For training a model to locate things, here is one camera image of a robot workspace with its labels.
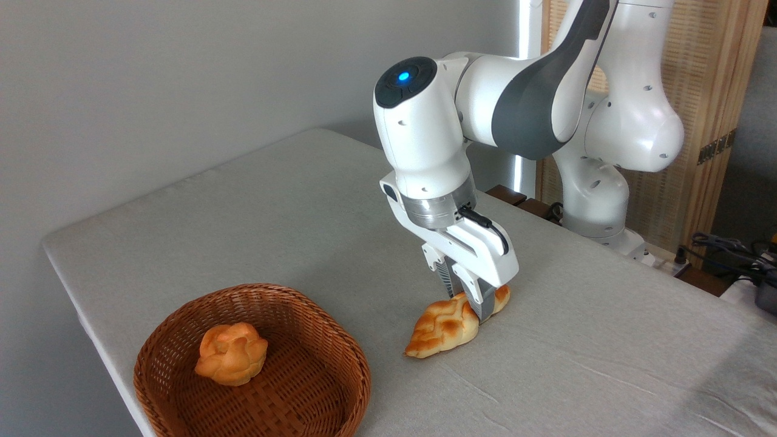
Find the wicker basket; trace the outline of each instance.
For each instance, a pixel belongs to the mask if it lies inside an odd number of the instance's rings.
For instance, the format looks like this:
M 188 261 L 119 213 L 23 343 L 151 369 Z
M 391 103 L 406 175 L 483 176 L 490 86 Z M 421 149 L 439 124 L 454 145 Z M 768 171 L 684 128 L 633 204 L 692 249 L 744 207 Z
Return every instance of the wicker basket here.
M 251 323 L 270 346 L 262 372 L 222 386 L 194 373 L 205 331 Z M 353 435 L 370 397 L 356 341 L 288 287 L 247 284 L 182 306 L 138 354 L 135 391 L 157 435 Z

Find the gray tablecloth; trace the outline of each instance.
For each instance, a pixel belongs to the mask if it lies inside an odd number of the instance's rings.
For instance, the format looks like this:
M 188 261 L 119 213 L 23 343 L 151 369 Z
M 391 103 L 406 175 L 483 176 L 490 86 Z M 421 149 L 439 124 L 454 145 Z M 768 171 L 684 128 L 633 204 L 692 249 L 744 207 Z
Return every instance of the gray tablecloth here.
M 445 297 L 389 211 L 382 153 L 312 130 L 55 232 L 44 246 L 146 435 L 138 350 L 185 302 L 305 293 L 361 344 L 359 435 L 777 435 L 777 328 L 484 194 L 521 271 L 470 344 L 402 351 Z

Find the white wall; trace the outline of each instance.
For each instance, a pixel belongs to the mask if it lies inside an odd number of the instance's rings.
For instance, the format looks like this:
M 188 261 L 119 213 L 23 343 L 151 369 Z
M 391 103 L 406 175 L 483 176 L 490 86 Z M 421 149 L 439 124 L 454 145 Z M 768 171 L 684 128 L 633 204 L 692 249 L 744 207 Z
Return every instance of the white wall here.
M 513 54 L 513 2 L 0 0 L 0 435 L 137 435 L 47 233 L 310 127 L 395 61 Z

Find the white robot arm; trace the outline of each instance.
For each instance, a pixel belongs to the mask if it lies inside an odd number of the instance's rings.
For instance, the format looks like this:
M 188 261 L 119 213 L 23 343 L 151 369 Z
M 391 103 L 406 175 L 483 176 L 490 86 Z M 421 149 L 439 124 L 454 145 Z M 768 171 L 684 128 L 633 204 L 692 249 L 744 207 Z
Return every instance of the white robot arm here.
M 674 0 L 621 0 L 598 64 L 609 94 L 586 94 L 580 128 L 553 154 L 563 182 L 565 228 L 652 264 L 625 227 L 629 187 L 621 167 L 658 172 L 678 155 L 683 126 L 664 94 L 661 55 Z
M 539 58 L 410 58 L 378 80 L 375 122 L 394 168 L 381 189 L 397 220 L 425 241 L 430 269 L 449 294 L 463 288 L 481 321 L 518 264 L 504 229 L 474 211 L 465 148 L 476 141 L 541 159 L 572 139 L 618 3 L 573 0 L 551 51 Z

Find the electrical cable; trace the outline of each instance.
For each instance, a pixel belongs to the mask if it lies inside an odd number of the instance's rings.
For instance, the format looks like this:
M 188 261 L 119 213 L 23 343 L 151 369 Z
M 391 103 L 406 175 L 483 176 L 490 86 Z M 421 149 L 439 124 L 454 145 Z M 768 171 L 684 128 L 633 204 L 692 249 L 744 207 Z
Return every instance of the electrical cable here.
M 731 266 L 731 267 L 741 268 L 742 270 L 758 271 L 758 269 L 753 269 L 752 268 L 753 264 L 739 264 L 739 265 L 734 265 L 734 266 Z M 726 271 L 723 271 L 723 272 L 720 272 L 720 273 L 716 273 L 715 277 L 716 278 L 725 278 L 726 276 L 731 276 L 731 275 L 736 275 L 736 274 L 738 274 L 736 271 L 726 270 Z
M 734 279 L 731 283 L 733 284 L 734 282 L 738 282 L 738 281 L 750 281 L 750 283 L 752 285 L 756 285 L 757 286 L 755 281 L 753 281 L 753 278 L 750 278 L 748 276 L 740 276 L 739 278 Z
M 711 263 L 711 264 L 713 264 L 713 265 L 715 265 L 717 267 L 720 267 L 722 269 L 726 269 L 728 271 L 733 271 L 735 273 L 738 273 L 741 276 L 747 276 L 749 278 L 758 279 L 760 281 L 773 281 L 775 279 L 773 274 L 761 274 L 761 273 L 756 273 L 756 272 L 754 272 L 752 270 L 749 270 L 749 271 L 743 270 L 743 269 L 740 269 L 740 268 L 737 268 L 737 267 L 733 267 L 733 266 L 730 266 L 730 265 L 727 265 L 727 264 L 720 263 L 719 261 L 713 260 L 710 257 L 705 257 L 704 255 L 701 255 L 700 253 L 697 253 L 697 252 L 691 250 L 687 246 L 680 246 L 680 248 L 682 248 L 687 253 L 690 253 L 691 255 L 693 255 L 693 256 L 701 259 L 701 260 L 709 262 L 709 263 Z
M 502 232 L 500 232 L 500 230 L 493 225 L 493 222 L 490 218 L 486 217 L 485 215 L 478 214 L 474 209 L 467 205 L 459 208 L 458 213 L 461 214 L 465 219 L 470 219 L 478 225 L 494 231 L 494 233 L 499 236 L 499 239 L 502 240 L 502 249 L 504 250 L 504 253 L 502 254 L 507 255 L 507 252 L 510 251 L 510 244 L 507 242 L 507 238 L 505 238 L 504 234 L 502 234 Z
M 772 267 L 777 267 L 777 264 L 775 264 L 774 261 L 749 251 L 738 239 L 721 238 L 705 232 L 696 232 L 691 236 L 691 239 L 692 246 L 711 247 L 718 250 L 716 253 L 724 251 L 729 255 L 747 261 L 748 263 L 766 263 Z
M 758 244 L 764 244 L 764 245 L 766 245 L 767 247 L 769 247 L 769 246 L 772 244 L 772 242 L 771 242 L 771 241 L 769 241 L 769 240 L 767 240 L 767 239 L 754 239 L 754 240 L 753 240 L 753 241 L 750 243 L 750 251 L 751 251 L 752 253 L 758 253 L 758 250 L 755 248 L 755 246 L 756 246 L 756 245 L 758 245 Z

